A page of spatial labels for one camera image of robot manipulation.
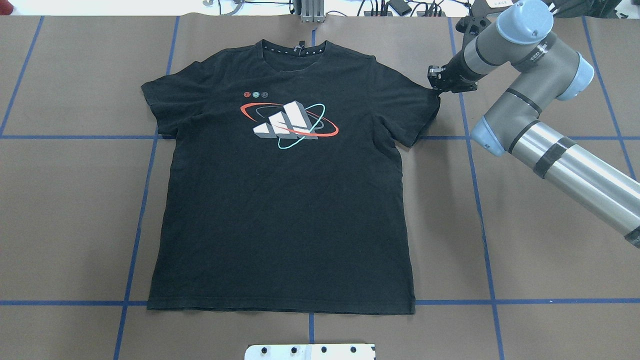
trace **black cable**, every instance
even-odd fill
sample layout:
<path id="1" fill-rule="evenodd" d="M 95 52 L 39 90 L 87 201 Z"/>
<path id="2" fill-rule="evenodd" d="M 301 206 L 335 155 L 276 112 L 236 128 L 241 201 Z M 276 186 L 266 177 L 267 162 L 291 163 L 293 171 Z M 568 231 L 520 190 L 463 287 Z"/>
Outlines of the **black cable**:
<path id="1" fill-rule="evenodd" d="M 237 3 L 237 4 L 236 4 L 236 8 L 235 8 L 235 9 L 231 10 L 231 11 L 230 11 L 230 12 L 228 12 L 228 13 L 224 13 L 224 14 L 222 14 L 222 16 L 231 16 L 231 15 L 236 14 L 238 11 L 240 11 L 240 9 L 242 8 L 242 5 L 243 5 L 243 4 L 244 4 L 244 3 Z"/>
<path id="2" fill-rule="evenodd" d="M 437 3 L 437 4 L 436 4 L 435 0 L 433 1 L 433 4 L 435 5 L 433 7 L 433 16 L 434 17 L 442 16 L 442 6 L 440 6 L 440 5 L 442 5 L 442 3 L 444 3 L 444 0 L 440 0 L 440 2 Z"/>
<path id="3" fill-rule="evenodd" d="M 331 10 L 330 12 L 327 12 L 327 15 L 328 15 L 328 14 L 330 14 L 330 13 L 339 13 L 339 14 L 340 14 L 340 15 L 342 15 L 342 16 L 346 16 L 346 17 L 348 17 L 348 15 L 345 15 L 344 13 L 341 13 L 341 12 L 339 12 L 339 11 L 337 11 L 337 10 Z"/>
<path id="4" fill-rule="evenodd" d="M 454 3 L 458 3 L 460 5 L 464 5 L 465 8 L 470 8 L 471 4 L 467 1 L 466 3 L 463 3 L 462 1 L 458 1 L 458 0 L 449 0 L 449 1 L 453 1 Z"/>
<path id="5" fill-rule="evenodd" d="M 560 6 L 560 9 L 558 10 L 558 12 L 554 14 L 554 17 L 556 17 L 558 15 L 562 15 L 562 13 L 567 12 L 569 10 L 572 10 L 572 9 L 577 8 L 578 6 L 582 6 L 582 5 L 584 5 L 584 3 L 577 3 L 575 5 L 569 6 L 566 9 L 563 9 L 563 7 Z"/>
<path id="6" fill-rule="evenodd" d="M 360 3 L 360 7 L 358 8 L 358 15 L 356 15 L 356 16 L 360 16 L 360 10 L 362 10 L 362 7 L 364 6 L 364 2 L 365 1 L 366 0 L 362 0 L 362 2 Z"/>
<path id="7" fill-rule="evenodd" d="M 436 5 L 436 3 L 435 3 L 435 2 L 433 2 L 433 3 L 429 4 L 429 7 L 427 8 L 427 11 L 425 11 L 425 12 L 422 14 L 422 17 L 431 16 L 431 12 L 435 11 L 435 8 L 436 8 L 436 6 L 435 6 L 435 5 Z"/>
<path id="8" fill-rule="evenodd" d="M 427 12 L 427 10 L 429 9 L 429 4 L 425 3 L 424 1 L 407 1 L 407 3 L 418 3 L 418 5 L 416 5 L 415 8 L 413 8 L 413 10 L 411 11 L 411 14 L 409 14 L 409 17 L 413 16 L 413 13 L 416 11 L 418 6 L 420 6 L 420 4 L 424 4 L 424 12 Z"/>

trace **cable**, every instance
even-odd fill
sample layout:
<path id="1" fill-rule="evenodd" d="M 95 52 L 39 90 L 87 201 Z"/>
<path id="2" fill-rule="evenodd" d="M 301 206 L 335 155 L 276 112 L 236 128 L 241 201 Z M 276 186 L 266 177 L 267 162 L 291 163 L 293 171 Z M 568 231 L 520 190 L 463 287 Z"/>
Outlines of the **cable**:
<path id="1" fill-rule="evenodd" d="M 360 16 L 360 10 L 362 10 L 362 6 L 364 5 L 365 1 L 366 0 L 362 0 L 362 2 L 360 3 L 360 7 L 358 8 L 358 15 L 356 15 L 356 16 Z"/>
<path id="2" fill-rule="evenodd" d="M 413 16 L 413 13 L 416 11 L 418 6 L 420 6 L 420 4 L 424 4 L 424 12 L 425 13 L 429 9 L 429 4 L 425 3 L 424 1 L 407 1 L 407 3 L 418 3 L 418 5 L 416 5 L 415 8 L 413 8 L 413 10 L 411 11 L 411 14 L 409 14 L 409 17 Z"/>
<path id="3" fill-rule="evenodd" d="M 458 0 L 449 0 L 449 1 L 453 1 L 454 3 L 458 3 L 460 5 L 464 5 L 465 8 L 470 8 L 471 4 L 467 1 L 466 3 L 463 3 L 462 1 L 458 1 Z"/>
<path id="4" fill-rule="evenodd" d="M 345 15 L 344 13 L 341 13 L 341 12 L 339 12 L 339 11 L 337 11 L 337 10 L 331 10 L 330 12 L 327 12 L 327 15 L 328 15 L 328 14 L 330 14 L 330 13 L 339 13 L 339 14 L 340 14 L 340 15 L 342 15 L 342 16 L 346 16 L 346 17 L 348 17 L 348 15 Z"/>
<path id="5" fill-rule="evenodd" d="M 435 1 L 433 1 L 433 4 L 435 5 L 433 7 L 433 16 L 434 17 L 440 17 L 442 16 L 442 6 L 440 6 L 442 3 L 444 3 L 444 0 L 440 0 L 439 3 L 436 4 Z"/>
<path id="6" fill-rule="evenodd" d="M 237 13 L 238 11 L 240 11 L 240 8 L 242 8 L 242 4 L 244 4 L 244 3 L 238 3 L 236 5 L 235 9 L 231 10 L 231 12 L 222 14 L 222 16 L 231 16 L 231 15 Z"/>

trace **blue tape line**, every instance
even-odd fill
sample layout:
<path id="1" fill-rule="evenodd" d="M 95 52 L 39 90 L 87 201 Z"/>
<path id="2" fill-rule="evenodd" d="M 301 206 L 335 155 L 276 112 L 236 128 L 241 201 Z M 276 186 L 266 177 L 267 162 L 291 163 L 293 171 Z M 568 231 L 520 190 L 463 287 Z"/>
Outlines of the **blue tape line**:
<path id="1" fill-rule="evenodd" d="M 0 135 L 7 140 L 153 140 L 155 135 Z M 619 140 L 617 136 L 569 136 L 574 140 Z M 172 135 L 159 135 L 158 138 L 174 140 Z M 463 135 L 429 135 L 420 140 L 466 140 Z M 622 136 L 624 140 L 640 140 L 640 136 Z"/>
<path id="2" fill-rule="evenodd" d="M 175 17 L 175 23 L 173 24 L 173 38 L 171 40 L 171 49 L 169 50 L 169 60 L 166 63 L 166 74 L 171 72 L 171 65 L 173 65 L 173 52 L 175 50 L 175 41 L 178 39 L 178 25 L 180 24 L 180 17 Z"/>
<path id="3" fill-rule="evenodd" d="M 0 300 L 0 306 L 122 306 L 119 300 Z"/>
<path id="4" fill-rule="evenodd" d="M 152 140 L 154 135 L 2 135 L 0 139 L 19 140 Z"/>
<path id="5" fill-rule="evenodd" d="M 166 74 L 171 71 L 171 65 L 173 62 L 173 51 L 175 50 L 175 40 L 178 36 L 178 25 L 180 24 L 180 17 L 175 17 L 175 24 L 173 25 L 173 38 L 171 41 L 171 49 L 169 51 L 169 59 L 166 65 Z M 140 206 L 140 214 L 138 215 L 138 227 L 136 229 L 136 239 L 133 244 L 133 252 L 131 254 L 131 264 L 129 265 L 129 276 L 127 278 L 127 288 L 124 295 L 124 305 L 122 306 L 122 314 L 120 315 L 120 326 L 118 327 L 118 337 L 116 338 L 116 347 L 113 351 L 113 360 L 118 360 L 120 357 L 120 346 L 122 345 L 122 335 L 124 334 L 124 325 L 127 321 L 127 308 L 129 303 L 129 297 L 131 296 L 131 284 L 133 283 L 133 273 L 136 268 L 136 257 L 138 256 L 138 245 L 140 244 L 140 234 L 142 233 L 142 219 L 145 216 L 145 208 L 147 206 L 147 196 L 149 194 L 149 182 L 151 180 L 151 170 L 154 167 L 154 158 L 156 157 L 156 148 L 158 143 L 158 130 L 154 133 L 154 143 L 151 145 L 151 155 L 149 156 L 149 166 L 147 168 L 147 178 L 145 180 L 145 189 L 142 193 L 142 205 Z"/>
<path id="6" fill-rule="evenodd" d="M 587 44 L 589 44 L 589 52 L 591 53 L 591 59 L 593 60 L 593 68 L 596 72 L 596 75 L 598 76 L 600 86 L 602 87 L 602 93 L 604 94 L 604 99 L 607 102 L 609 115 L 611 116 L 611 120 L 613 121 L 613 127 L 616 129 L 616 134 L 618 135 L 618 140 L 620 141 L 620 147 L 622 148 L 622 153 L 625 155 L 625 161 L 627 162 L 627 167 L 629 168 L 629 175 L 631 175 L 631 178 L 633 180 L 636 180 L 636 173 L 634 172 L 634 168 L 631 165 L 631 159 L 629 158 L 625 141 L 622 138 L 622 132 L 620 131 L 620 126 L 618 125 L 618 119 L 616 119 L 616 114 L 613 111 L 613 106 L 611 105 L 611 100 L 609 99 L 609 92 L 607 91 L 607 87 L 604 85 L 604 80 L 602 79 L 602 74 L 600 73 L 600 67 L 598 66 L 598 60 L 596 59 L 596 54 L 593 51 L 591 35 L 589 34 L 589 26 L 587 26 L 587 20 L 585 16 L 582 16 L 582 26 L 584 27 L 584 34 L 587 36 Z"/>
<path id="7" fill-rule="evenodd" d="M 123 306 L 121 300 L 0 300 L 0 306 Z M 640 298 L 573 298 L 573 299 L 469 299 L 416 300 L 417 306 L 438 305 L 554 305 L 554 304 L 640 304 Z M 147 301 L 129 301 L 127 306 L 147 306 Z M 315 315 L 310 314 L 309 338 L 314 338 Z"/>
<path id="8" fill-rule="evenodd" d="M 639 298 L 611 299 L 501 299 L 498 305 L 536 305 L 536 304 L 640 304 Z"/>
<path id="9" fill-rule="evenodd" d="M 27 56 L 24 59 L 24 63 L 22 63 L 22 69 L 20 70 L 20 74 L 18 75 L 18 80 L 15 82 L 15 87 L 13 88 L 13 93 L 11 94 L 9 105 L 6 107 L 6 112 L 4 113 L 2 124 L 0 124 L 0 135 L 4 133 L 6 122 L 7 120 L 9 120 L 9 115 L 11 114 L 11 108 L 13 107 L 13 102 L 15 100 L 16 95 L 18 95 L 18 89 L 20 88 L 20 84 L 22 83 L 22 77 L 24 76 L 24 72 L 27 70 L 27 64 L 29 63 L 29 59 L 31 58 L 31 53 L 33 53 L 33 48 L 36 46 L 36 40 L 38 39 L 38 35 L 40 34 L 40 29 L 42 28 L 43 21 L 44 21 L 44 16 L 41 16 L 40 21 L 38 22 L 38 27 L 36 28 L 36 32 L 35 34 L 33 34 L 33 39 L 31 40 L 31 45 L 29 46 L 29 51 L 27 52 Z"/>
<path id="10" fill-rule="evenodd" d="M 316 343 L 316 320 L 313 313 L 309 313 L 309 343 Z"/>
<path id="11" fill-rule="evenodd" d="M 456 55 L 456 42 L 453 36 L 453 25 L 451 23 L 451 18 L 447 18 L 447 22 L 449 24 L 449 40 L 451 41 L 451 52 L 452 55 Z M 480 203 L 480 191 L 478 190 L 477 177 L 476 177 L 476 165 L 474 163 L 473 153 L 471 149 L 471 137 L 469 136 L 469 127 L 467 123 L 467 110 L 465 107 L 465 99 L 462 94 L 458 94 L 458 99 L 460 100 L 460 110 L 462 114 L 462 123 L 465 127 L 465 137 L 467 140 L 467 154 L 469 157 L 469 165 L 471 167 L 471 180 L 474 185 L 474 195 L 476 197 L 476 209 L 478 212 L 478 217 L 480 218 L 480 228 L 482 230 L 482 242 L 484 247 L 484 267 L 486 268 L 486 277 L 489 283 L 489 294 L 491 296 L 491 300 L 495 301 L 495 290 L 493 287 L 493 274 L 491 271 L 491 260 L 489 258 L 489 246 L 486 242 L 486 232 L 484 230 L 484 216 L 482 213 L 482 205 Z M 492 304 L 493 311 L 493 324 L 495 326 L 495 337 L 498 343 L 498 355 L 500 360 L 504 360 L 504 349 L 502 346 L 502 332 L 500 331 L 500 320 L 498 317 L 498 307 L 495 303 Z"/>
<path id="12" fill-rule="evenodd" d="M 492 305 L 493 301 L 486 300 L 416 300 L 416 305 Z"/>

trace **t-shirt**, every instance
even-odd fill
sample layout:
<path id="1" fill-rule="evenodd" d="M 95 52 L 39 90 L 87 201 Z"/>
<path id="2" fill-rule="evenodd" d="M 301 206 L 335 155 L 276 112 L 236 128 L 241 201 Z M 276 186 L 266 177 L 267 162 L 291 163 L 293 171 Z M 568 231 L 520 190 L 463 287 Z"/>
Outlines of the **t-shirt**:
<path id="1" fill-rule="evenodd" d="M 142 90 L 176 141 L 148 309 L 415 312 L 394 140 L 417 141 L 436 92 L 266 40 Z"/>

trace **graphic print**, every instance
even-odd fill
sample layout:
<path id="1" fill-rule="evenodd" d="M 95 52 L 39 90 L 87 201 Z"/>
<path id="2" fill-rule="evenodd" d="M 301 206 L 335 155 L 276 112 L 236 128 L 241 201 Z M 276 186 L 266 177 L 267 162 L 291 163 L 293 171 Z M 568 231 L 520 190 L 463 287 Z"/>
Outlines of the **graphic print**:
<path id="1" fill-rule="evenodd" d="M 322 113 L 317 115 L 309 109 L 315 107 L 322 107 Z M 265 108 L 282 109 L 273 115 L 265 117 L 260 111 Z M 259 138 L 278 138 L 278 148 L 290 149 L 295 145 L 298 145 L 302 140 L 318 140 L 318 138 L 325 138 L 337 135 L 339 132 L 338 127 L 329 119 L 324 117 L 326 107 L 324 104 L 314 104 L 308 107 L 304 107 L 300 102 L 293 101 L 288 104 L 275 104 L 272 102 L 253 102 L 245 104 L 240 107 L 240 111 L 254 122 L 257 122 L 248 111 L 255 113 L 263 119 L 268 119 L 269 122 L 264 122 L 253 128 L 253 133 Z M 317 130 L 325 128 L 325 122 L 331 124 L 334 130 L 331 133 L 318 133 Z M 293 141 L 288 145 L 282 143 L 282 139 Z"/>

